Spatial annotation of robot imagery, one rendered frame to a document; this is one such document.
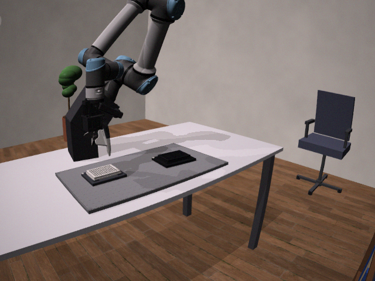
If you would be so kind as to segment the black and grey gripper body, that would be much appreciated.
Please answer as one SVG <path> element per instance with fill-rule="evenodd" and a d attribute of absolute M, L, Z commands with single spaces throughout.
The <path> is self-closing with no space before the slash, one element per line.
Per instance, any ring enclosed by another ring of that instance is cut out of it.
<path fill-rule="evenodd" d="M 104 97 L 99 100 L 82 101 L 81 128 L 87 132 L 102 130 L 103 119 L 106 119 L 105 113 L 98 110 L 100 103 L 97 102 L 104 102 Z"/>

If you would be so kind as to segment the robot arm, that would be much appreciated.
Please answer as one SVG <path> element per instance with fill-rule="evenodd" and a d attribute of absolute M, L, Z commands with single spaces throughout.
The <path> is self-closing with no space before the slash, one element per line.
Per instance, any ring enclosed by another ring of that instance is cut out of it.
<path fill-rule="evenodd" d="M 151 11 L 152 21 L 138 62 L 127 56 L 118 56 L 114 62 L 103 57 L 134 18 L 146 9 Z M 106 95 L 114 102 L 123 84 L 141 95 L 149 93 L 158 82 L 155 63 L 169 25 L 184 10 L 185 0 L 127 0 L 92 46 L 79 53 L 78 61 L 86 67 L 87 100 L 99 100 Z"/>

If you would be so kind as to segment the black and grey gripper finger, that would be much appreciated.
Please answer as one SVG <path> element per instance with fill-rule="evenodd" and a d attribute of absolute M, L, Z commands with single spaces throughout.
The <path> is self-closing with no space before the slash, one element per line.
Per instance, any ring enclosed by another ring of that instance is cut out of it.
<path fill-rule="evenodd" d="M 96 140 L 96 137 L 97 137 L 97 132 L 98 132 L 98 130 L 95 131 L 95 132 L 87 132 L 87 133 L 84 134 L 85 138 L 91 138 L 91 144 L 92 144 L 92 146 L 95 143 L 95 140 Z"/>
<path fill-rule="evenodd" d="M 98 138 L 95 143 L 96 145 L 106 146 L 108 155 L 111 156 L 110 132 L 106 119 L 103 119 L 102 130 L 98 131 Z"/>

